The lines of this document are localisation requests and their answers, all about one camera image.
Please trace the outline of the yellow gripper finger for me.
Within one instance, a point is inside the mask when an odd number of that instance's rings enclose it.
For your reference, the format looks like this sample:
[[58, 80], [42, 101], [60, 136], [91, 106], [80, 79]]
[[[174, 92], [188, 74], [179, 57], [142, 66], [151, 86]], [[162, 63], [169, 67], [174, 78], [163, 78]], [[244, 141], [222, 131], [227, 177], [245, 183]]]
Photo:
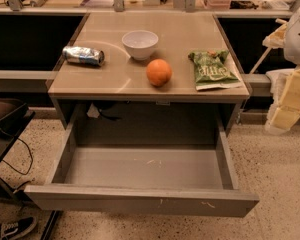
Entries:
[[286, 29], [287, 24], [281, 25], [274, 32], [264, 38], [262, 45], [273, 49], [283, 48], [285, 44]]
[[270, 73], [273, 103], [265, 129], [274, 135], [288, 132], [300, 119], [300, 66]]

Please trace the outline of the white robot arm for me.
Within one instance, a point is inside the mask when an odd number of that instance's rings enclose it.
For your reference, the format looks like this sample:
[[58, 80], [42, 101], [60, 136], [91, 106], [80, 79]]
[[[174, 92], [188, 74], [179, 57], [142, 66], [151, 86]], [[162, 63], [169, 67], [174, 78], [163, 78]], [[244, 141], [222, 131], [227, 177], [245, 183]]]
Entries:
[[262, 42], [268, 48], [282, 48], [284, 58], [296, 68], [288, 75], [280, 73], [273, 87], [265, 129], [275, 135], [288, 132], [300, 119], [300, 6], [287, 23]]

